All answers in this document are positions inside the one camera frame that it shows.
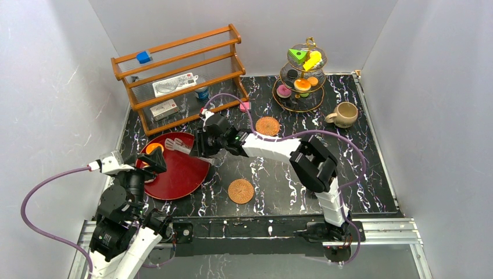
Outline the orange donut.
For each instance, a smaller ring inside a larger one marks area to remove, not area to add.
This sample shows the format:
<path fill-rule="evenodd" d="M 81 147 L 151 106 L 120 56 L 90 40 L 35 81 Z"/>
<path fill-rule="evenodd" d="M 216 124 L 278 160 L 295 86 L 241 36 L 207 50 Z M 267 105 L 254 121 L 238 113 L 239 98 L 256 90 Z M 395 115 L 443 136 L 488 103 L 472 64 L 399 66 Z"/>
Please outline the orange donut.
<path fill-rule="evenodd" d="M 150 143 L 147 145 L 147 147 L 144 149 L 145 153 L 147 155 L 150 155 L 154 150 L 160 149 L 161 152 L 165 150 L 164 146 L 160 143 Z"/>
<path fill-rule="evenodd" d="M 294 81 L 294 88 L 298 92 L 308 92 L 311 87 L 311 83 L 305 78 L 299 78 Z"/>

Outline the metal tongs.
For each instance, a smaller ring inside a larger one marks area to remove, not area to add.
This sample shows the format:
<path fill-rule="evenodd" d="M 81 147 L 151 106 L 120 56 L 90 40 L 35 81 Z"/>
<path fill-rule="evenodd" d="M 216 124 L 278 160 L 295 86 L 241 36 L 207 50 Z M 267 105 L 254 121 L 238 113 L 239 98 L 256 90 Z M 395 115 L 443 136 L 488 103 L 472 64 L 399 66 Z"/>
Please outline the metal tongs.
<path fill-rule="evenodd" d="M 171 138 L 166 138 L 165 139 L 165 148 L 170 150 L 170 151 L 179 151 L 183 154 L 189 155 L 193 158 L 200 159 L 201 161 L 207 162 L 211 165 L 216 165 L 217 161 L 215 158 L 203 158 L 203 157 L 196 157 L 191 155 L 191 148 L 188 147 L 183 141 L 179 138 L 171 139 Z"/>

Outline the dark red round tray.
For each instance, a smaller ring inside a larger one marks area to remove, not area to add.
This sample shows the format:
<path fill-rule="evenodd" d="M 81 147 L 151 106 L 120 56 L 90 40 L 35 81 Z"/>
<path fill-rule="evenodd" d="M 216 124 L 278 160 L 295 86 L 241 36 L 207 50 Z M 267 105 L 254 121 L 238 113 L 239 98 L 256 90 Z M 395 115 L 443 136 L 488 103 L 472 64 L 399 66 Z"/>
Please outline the dark red round tray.
<path fill-rule="evenodd" d="M 167 171 L 146 183 L 145 193 L 160 200 L 180 199 L 193 193 L 208 175 L 210 163 L 179 151 L 163 150 Z"/>

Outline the pink donut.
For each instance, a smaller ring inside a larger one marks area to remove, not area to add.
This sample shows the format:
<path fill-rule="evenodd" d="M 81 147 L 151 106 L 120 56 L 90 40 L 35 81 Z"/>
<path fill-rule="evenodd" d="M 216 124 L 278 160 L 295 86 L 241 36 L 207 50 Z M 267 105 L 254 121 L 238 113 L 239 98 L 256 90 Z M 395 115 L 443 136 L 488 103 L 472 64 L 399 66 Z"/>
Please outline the pink donut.
<path fill-rule="evenodd" d="M 289 98 L 292 95 L 292 90 L 286 87 L 284 84 L 281 84 L 276 89 L 276 94 L 279 98 Z"/>

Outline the black sandwich cookie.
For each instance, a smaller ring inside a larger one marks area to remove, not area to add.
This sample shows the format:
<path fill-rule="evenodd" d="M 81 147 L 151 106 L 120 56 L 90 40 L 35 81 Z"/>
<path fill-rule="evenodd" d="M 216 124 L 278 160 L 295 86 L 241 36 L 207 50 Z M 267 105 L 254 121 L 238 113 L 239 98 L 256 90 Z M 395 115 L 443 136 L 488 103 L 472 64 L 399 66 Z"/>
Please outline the black sandwich cookie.
<path fill-rule="evenodd" d="M 296 80 L 298 78 L 298 72 L 295 69 L 290 69 L 287 71 L 286 76 L 290 80 Z"/>

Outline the round biscuit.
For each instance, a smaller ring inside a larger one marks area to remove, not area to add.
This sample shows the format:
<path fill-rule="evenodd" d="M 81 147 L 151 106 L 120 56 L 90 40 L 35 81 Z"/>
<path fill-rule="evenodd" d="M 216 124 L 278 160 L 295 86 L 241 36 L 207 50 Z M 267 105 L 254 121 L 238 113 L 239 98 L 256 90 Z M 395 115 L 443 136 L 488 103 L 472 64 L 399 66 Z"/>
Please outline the round biscuit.
<path fill-rule="evenodd" d="M 308 77 L 307 81 L 312 87 L 315 87 L 319 84 L 319 80 L 316 77 Z"/>

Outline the green cake wedge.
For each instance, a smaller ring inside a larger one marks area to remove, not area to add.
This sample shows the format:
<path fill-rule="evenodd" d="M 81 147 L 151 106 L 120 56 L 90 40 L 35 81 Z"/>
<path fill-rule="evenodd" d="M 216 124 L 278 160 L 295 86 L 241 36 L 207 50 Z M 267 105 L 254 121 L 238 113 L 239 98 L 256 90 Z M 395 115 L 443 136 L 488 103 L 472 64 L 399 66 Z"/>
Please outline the green cake wedge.
<path fill-rule="evenodd" d="M 287 52 L 288 61 L 292 64 L 302 65 L 309 57 L 309 51 L 304 49 L 290 48 Z"/>

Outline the yellow cake slice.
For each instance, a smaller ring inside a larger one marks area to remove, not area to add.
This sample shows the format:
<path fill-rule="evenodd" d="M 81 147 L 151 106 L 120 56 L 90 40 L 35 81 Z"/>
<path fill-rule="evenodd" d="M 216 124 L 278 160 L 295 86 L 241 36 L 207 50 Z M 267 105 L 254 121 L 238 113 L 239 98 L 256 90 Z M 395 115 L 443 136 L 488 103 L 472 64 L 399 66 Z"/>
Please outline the yellow cake slice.
<path fill-rule="evenodd" d="M 308 71 L 314 68 L 322 61 L 322 54 L 319 51 L 310 51 L 309 58 L 303 64 L 303 69 Z"/>

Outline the beige mug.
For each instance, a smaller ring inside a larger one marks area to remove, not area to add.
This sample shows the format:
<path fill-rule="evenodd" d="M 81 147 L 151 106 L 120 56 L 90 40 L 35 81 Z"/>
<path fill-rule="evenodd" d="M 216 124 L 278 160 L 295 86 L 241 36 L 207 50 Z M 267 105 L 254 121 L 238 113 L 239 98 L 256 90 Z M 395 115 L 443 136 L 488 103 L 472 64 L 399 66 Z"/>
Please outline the beige mug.
<path fill-rule="evenodd" d="M 334 111 L 325 117 L 326 123 L 332 123 L 339 128 L 349 128 L 357 121 L 359 111 L 350 102 L 339 103 Z"/>

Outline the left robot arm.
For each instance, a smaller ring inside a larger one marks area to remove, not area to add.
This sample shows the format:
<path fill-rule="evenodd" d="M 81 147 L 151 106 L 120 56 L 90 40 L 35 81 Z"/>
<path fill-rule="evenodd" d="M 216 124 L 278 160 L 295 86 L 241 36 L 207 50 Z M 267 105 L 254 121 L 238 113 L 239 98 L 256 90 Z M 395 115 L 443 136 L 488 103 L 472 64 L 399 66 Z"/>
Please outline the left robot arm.
<path fill-rule="evenodd" d="M 92 171 L 113 178 L 102 193 L 96 227 L 89 244 L 89 278 L 134 278 L 145 258 L 160 242 L 173 240 L 172 218 L 154 209 L 144 213 L 145 183 L 167 170 L 163 147 L 124 160 L 118 151 L 89 164 Z"/>

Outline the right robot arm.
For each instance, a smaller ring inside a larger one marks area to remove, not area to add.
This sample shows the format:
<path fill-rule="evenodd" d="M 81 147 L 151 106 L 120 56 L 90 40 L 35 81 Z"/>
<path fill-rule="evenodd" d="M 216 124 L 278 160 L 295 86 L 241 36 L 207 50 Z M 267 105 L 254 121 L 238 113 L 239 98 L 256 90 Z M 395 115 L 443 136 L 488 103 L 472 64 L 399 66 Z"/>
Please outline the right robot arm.
<path fill-rule="evenodd" d="M 314 135 L 282 140 L 237 129 L 223 115 L 204 109 L 203 126 L 194 133 L 191 156 L 209 158 L 222 150 L 234 156 L 262 157 L 291 165 L 301 184 L 315 193 L 324 223 L 307 227 L 299 236 L 313 241 L 343 241 L 351 227 L 349 210 L 340 198 L 337 160 Z"/>

